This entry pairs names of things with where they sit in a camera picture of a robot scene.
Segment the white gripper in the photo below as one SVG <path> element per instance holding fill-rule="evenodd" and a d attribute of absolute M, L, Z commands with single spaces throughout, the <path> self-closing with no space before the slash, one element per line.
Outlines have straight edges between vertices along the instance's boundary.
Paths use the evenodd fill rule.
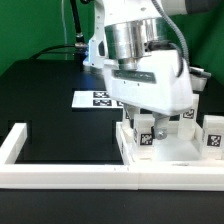
<path fill-rule="evenodd" d="M 188 111 L 193 104 L 186 62 L 180 76 L 176 50 L 153 51 L 137 61 L 136 70 L 120 70 L 116 60 L 104 61 L 103 75 L 109 96 L 116 101 L 153 111 L 153 137 L 167 137 L 169 116 Z"/>

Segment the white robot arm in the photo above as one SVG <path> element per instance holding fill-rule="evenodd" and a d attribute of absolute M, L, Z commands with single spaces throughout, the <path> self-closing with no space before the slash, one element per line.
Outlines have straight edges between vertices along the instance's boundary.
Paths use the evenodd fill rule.
<path fill-rule="evenodd" d="M 153 113 L 154 136 L 167 137 L 169 118 L 190 110 L 195 81 L 211 75 L 192 67 L 186 40 L 172 15 L 210 11 L 224 0 L 93 1 L 95 40 L 109 96 Z"/>

